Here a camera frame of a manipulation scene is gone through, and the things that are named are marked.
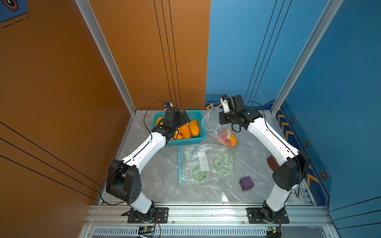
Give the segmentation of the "clear zip-top bag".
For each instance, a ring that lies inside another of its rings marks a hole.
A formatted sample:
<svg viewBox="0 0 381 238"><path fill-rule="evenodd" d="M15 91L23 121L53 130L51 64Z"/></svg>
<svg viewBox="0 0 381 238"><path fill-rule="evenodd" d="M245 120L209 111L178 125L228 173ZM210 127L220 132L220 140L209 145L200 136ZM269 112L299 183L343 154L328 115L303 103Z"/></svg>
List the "clear zip-top bag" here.
<svg viewBox="0 0 381 238"><path fill-rule="evenodd" d="M210 136L212 136L215 139L215 135L217 133L222 134L227 129L231 129L228 125L222 125L219 121L219 113L222 112L224 115L224 110L221 109L221 107L214 107L211 104L207 107L207 109L208 112L202 120L201 125Z"/></svg>

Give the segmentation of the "red pink mango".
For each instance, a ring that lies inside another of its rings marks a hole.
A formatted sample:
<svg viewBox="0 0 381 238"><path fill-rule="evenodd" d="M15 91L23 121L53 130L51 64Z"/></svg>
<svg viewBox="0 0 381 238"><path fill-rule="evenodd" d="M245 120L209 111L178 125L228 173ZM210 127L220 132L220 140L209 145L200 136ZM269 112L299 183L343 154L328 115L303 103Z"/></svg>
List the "red pink mango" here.
<svg viewBox="0 0 381 238"><path fill-rule="evenodd" d="M224 132L222 134L217 133L215 135L215 139L225 145L225 146L231 146L231 140L230 140L230 132Z"/></svg>

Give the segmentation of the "large orange mango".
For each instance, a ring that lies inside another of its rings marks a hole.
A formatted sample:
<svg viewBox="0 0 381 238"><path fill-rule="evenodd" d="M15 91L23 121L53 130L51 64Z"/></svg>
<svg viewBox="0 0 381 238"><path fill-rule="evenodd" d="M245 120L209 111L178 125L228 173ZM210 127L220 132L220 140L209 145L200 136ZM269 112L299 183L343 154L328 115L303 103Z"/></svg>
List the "large orange mango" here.
<svg viewBox="0 0 381 238"><path fill-rule="evenodd" d="M231 129L227 129L225 131L225 135L226 135L226 144L227 146L229 147L235 147L237 145L237 138L235 136L235 134L232 132Z"/></svg>

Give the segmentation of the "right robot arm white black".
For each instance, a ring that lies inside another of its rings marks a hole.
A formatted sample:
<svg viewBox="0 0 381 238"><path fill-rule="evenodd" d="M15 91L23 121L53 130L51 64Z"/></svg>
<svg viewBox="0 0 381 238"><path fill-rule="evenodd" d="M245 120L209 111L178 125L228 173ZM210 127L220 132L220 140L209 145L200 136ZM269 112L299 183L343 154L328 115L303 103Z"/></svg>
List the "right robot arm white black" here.
<svg viewBox="0 0 381 238"><path fill-rule="evenodd" d="M248 110L241 95L220 97L223 112L219 113L222 125L238 125L245 129L271 153L267 162L271 167L274 186L269 197L263 202L259 217L265 223L277 223L285 215L285 207L291 193L299 192L300 184L308 173L311 156L290 145L282 136L273 131L266 116L257 109Z"/></svg>

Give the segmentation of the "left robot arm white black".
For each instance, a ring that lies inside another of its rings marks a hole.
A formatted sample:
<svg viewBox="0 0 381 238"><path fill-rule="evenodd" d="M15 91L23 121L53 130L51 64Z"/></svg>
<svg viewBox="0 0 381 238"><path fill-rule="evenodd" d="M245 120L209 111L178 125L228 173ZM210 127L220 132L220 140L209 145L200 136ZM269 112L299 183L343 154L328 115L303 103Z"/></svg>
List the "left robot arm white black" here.
<svg viewBox="0 0 381 238"><path fill-rule="evenodd" d="M106 192L141 214L152 217L155 205L142 192L140 175L153 156L170 142L181 126L189 122L186 111L167 107L164 119L149 131L148 138L130 155L110 164L105 183Z"/></svg>

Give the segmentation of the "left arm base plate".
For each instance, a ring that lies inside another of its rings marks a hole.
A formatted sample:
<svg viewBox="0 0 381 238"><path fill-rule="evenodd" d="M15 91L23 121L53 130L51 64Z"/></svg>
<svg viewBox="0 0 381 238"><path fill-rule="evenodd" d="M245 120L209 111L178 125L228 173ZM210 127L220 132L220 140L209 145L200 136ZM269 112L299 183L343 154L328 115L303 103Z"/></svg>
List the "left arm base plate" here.
<svg viewBox="0 0 381 238"><path fill-rule="evenodd" d="M131 209L128 215L129 224L153 224L158 222L159 224L166 224L168 222L169 208L168 207L154 207L149 209L145 214Z"/></svg>

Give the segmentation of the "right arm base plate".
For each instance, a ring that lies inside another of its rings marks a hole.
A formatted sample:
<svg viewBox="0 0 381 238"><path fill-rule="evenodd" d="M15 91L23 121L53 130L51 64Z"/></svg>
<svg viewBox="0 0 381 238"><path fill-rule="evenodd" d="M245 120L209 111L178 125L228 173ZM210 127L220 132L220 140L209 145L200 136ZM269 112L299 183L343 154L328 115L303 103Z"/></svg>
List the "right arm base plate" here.
<svg viewBox="0 0 381 238"><path fill-rule="evenodd" d="M274 212L270 208L249 207L246 209L250 224L289 224L288 214L285 207Z"/></svg>

